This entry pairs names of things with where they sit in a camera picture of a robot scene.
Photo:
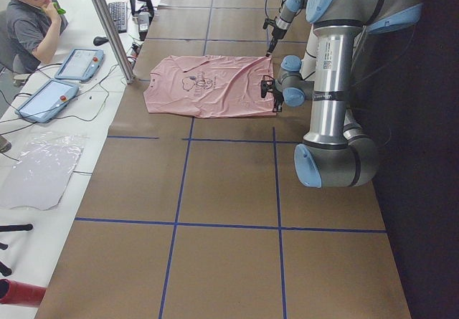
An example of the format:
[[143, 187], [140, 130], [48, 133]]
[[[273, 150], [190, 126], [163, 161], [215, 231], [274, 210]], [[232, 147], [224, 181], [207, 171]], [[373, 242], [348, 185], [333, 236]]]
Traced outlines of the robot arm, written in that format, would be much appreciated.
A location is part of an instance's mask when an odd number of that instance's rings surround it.
[[304, 57], [285, 57], [277, 79], [261, 86], [274, 95], [274, 111], [312, 103], [309, 131], [294, 153], [303, 185], [360, 186], [374, 177], [376, 144], [349, 107], [354, 41], [361, 33], [410, 27], [421, 11], [422, 0], [283, 0], [279, 15], [265, 20], [273, 28], [273, 44], [285, 36], [297, 14], [304, 12], [311, 25]]
[[306, 8], [307, 0], [280, 0], [280, 3], [279, 15], [274, 19], [268, 16], [267, 7], [265, 7], [265, 20], [262, 28], [265, 30], [268, 27], [273, 28], [266, 57], [269, 57], [274, 52], [278, 41], [285, 37], [295, 17]]

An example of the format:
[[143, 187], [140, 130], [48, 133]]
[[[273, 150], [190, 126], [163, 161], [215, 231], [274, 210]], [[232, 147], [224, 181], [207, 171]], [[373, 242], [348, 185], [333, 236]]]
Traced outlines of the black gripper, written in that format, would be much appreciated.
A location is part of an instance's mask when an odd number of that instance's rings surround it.
[[279, 91], [275, 85], [272, 86], [271, 93], [273, 94], [273, 98], [274, 98], [273, 112], [281, 113], [283, 111], [283, 102], [284, 102], [283, 93]]
[[265, 54], [266, 57], [270, 57], [272, 53], [275, 50], [275, 47], [278, 43], [279, 40], [284, 39], [284, 36], [286, 34], [287, 30], [286, 29], [281, 29], [277, 25], [273, 26], [273, 31], [272, 31], [272, 39], [269, 43], [268, 50]]

